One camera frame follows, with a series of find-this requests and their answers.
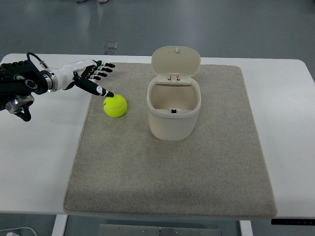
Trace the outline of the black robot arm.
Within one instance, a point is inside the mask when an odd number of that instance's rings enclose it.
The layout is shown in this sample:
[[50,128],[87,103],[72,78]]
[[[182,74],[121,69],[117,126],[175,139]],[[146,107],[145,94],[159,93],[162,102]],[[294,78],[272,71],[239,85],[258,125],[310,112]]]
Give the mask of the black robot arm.
[[34,65],[31,56],[36,58],[40,65],[47,69],[40,57],[28,52],[24,61],[3,63],[0,65],[0,110],[7,110],[23,121],[30,121],[29,107],[34,103],[32,93],[41,95],[52,87],[44,75]]

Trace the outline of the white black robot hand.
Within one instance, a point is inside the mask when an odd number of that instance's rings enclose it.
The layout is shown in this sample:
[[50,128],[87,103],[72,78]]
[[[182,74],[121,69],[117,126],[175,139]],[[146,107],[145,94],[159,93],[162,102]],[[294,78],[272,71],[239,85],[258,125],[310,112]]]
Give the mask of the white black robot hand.
[[74,86],[93,95],[114,97],[114,93],[96,84],[93,80],[101,80],[111,72],[112,63],[85,59],[73,62],[62,68],[46,68],[41,71],[48,84],[49,92],[68,90]]

